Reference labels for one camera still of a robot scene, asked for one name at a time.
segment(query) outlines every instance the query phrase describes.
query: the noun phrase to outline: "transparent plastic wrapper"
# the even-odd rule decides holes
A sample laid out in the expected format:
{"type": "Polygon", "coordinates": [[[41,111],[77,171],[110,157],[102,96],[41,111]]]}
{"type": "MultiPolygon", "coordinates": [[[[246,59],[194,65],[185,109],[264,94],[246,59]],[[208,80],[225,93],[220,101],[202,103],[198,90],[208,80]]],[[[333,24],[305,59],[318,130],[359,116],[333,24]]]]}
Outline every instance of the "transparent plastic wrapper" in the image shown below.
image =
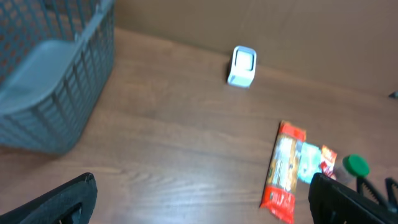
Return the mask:
{"type": "Polygon", "coordinates": [[[260,207],[268,208],[279,219],[293,223],[295,189],[305,130],[283,121],[272,153],[266,187],[260,207]]]}

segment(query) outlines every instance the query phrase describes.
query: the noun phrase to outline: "green cap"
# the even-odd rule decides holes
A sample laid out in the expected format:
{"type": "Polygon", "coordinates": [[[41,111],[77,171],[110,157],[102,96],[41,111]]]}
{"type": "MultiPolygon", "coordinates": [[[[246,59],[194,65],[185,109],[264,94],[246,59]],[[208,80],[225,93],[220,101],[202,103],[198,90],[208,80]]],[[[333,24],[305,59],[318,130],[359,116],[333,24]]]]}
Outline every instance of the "green cap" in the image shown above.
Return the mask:
{"type": "Polygon", "coordinates": [[[355,177],[366,177],[370,173],[368,163],[359,155],[349,155],[343,159],[344,168],[355,177]]]}

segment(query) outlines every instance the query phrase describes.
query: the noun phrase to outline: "blue-gray laundry basket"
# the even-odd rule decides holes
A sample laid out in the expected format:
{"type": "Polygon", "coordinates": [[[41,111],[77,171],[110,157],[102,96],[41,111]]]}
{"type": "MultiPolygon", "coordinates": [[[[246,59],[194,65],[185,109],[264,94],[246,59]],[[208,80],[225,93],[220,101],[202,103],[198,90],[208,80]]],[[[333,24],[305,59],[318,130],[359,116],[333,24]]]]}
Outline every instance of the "blue-gray laundry basket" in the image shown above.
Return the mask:
{"type": "Polygon", "coordinates": [[[114,62],[114,0],[0,0],[0,145],[62,154],[114,62]]]}

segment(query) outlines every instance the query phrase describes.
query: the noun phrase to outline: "white cube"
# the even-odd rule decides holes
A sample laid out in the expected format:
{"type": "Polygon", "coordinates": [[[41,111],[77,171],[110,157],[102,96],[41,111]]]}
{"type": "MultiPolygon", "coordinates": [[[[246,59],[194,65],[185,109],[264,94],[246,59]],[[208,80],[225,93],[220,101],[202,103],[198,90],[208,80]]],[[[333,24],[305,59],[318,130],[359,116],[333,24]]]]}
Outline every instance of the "white cube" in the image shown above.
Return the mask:
{"type": "Polygon", "coordinates": [[[256,51],[248,47],[237,46],[234,49],[229,71],[228,84],[249,88],[256,71],[256,51]]]}

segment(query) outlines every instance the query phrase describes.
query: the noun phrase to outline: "jar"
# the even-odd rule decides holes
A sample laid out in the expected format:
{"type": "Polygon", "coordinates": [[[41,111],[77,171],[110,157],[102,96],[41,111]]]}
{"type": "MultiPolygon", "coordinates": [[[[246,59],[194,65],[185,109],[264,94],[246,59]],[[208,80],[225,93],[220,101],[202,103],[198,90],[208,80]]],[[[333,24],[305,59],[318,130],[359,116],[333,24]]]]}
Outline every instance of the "jar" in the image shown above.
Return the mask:
{"type": "Polygon", "coordinates": [[[342,184],[349,184],[357,177],[366,177],[370,168],[366,160],[359,155],[349,155],[337,162],[334,169],[336,180],[342,184]]]}

